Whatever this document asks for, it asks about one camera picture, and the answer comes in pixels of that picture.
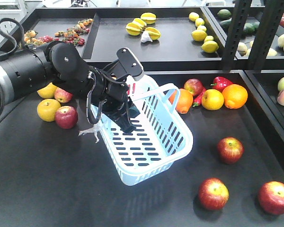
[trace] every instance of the red chili pepper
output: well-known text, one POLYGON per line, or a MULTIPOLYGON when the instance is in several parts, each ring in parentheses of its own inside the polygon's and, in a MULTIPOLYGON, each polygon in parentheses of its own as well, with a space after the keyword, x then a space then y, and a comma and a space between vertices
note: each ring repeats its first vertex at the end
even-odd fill
POLYGON ((202 103, 202 96, 203 96, 205 91, 206 91, 206 88, 203 88, 201 93, 196 98, 194 98, 193 107, 201 105, 201 103, 202 103))
POLYGON ((228 85, 233 84, 230 80, 225 77, 215 77, 213 83, 210 86, 213 86, 213 89, 216 89, 220 92, 224 90, 228 85))

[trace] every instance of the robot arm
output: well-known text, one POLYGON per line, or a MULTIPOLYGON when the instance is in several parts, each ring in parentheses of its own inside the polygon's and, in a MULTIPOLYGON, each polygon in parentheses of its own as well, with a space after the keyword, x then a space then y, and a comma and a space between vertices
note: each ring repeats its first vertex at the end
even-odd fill
MULTIPOLYGON (((16 23, 24 36, 22 26, 15 20, 3 18, 3 21, 16 23)), ((10 35, 0 34, 14 45, 17 41, 10 35)), ((87 101, 88 121, 95 124, 101 113, 106 114, 125 133, 135 126, 130 118, 139 115, 138 109, 127 95, 127 76, 139 80, 143 76, 143 67, 133 53, 122 48, 117 51, 118 59, 102 70, 88 65, 72 44, 54 41, 41 46, 16 46, 12 51, 0 51, 0 114, 4 105, 22 98, 53 82, 56 86, 87 101), (90 105, 98 107, 96 117, 90 105)))

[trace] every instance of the black metal post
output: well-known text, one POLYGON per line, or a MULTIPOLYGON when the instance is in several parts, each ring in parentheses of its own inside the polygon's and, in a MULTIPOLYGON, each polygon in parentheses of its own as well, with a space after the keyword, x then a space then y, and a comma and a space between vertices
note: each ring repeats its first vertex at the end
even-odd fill
POLYGON ((237 0, 222 55, 222 70, 231 70, 252 0, 237 0))
POLYGON ((262 70, 283 13, 284 0, 266 0, 260 25, 248 57, 248 70, 262 70))

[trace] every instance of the light blue basket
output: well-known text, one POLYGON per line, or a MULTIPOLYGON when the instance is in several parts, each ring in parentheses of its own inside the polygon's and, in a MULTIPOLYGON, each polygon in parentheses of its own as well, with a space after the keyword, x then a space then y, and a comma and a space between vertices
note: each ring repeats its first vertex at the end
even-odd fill
MULTIPOLYGON (((158 86, 144 75, 139 81, 126 81, 132 101, 141 114, 131 121, 136 125, 132 134, 124 134, 120 127, 102 114, 101 135, 122 182, 135 185, 167 169, 174 161, 189 154, 193 135, 175 106, 180 91, 173 84, 158 86), (177 90, 172 105, 168 98, 177 90)), ((91 106, 95 114, 98 109, 91 106)))

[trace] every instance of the orange fruit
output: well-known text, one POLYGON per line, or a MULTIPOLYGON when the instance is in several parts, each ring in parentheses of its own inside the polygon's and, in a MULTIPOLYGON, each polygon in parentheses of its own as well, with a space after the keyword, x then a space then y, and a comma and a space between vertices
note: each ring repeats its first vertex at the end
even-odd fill
MULTIPOLYGON (((169 97, 169 101, 173 104, 177 91, 169 97)), ((189 108, 192 106, 194 101, 191 93, 183 88, 180 88, 180 97, 176 105, 176 111, 180 114, 186 114, 189 111, 189 108)))
POLYGON ((231 84, 222 91, 224 105, 229 109, 239 109, 248 98, 247 90, 239 84, 231 84))
POLYGON ((223 103, 223 95, 216 89, 208 89, 202 96, 201 104, 206 110, 219 110, 223 103))
POLYGON ((41 98, 53 98, 56 89, 56 85, 54 85, 53 83, 49 83, 46 87, 37 90, 37 93, 41 98))
POLYGON ((42 100, 37 106, 38 116, 46 122, 53 122, 55 120, 55 113, 61 107, 61 104, 53 99, 48 98, 42 100))

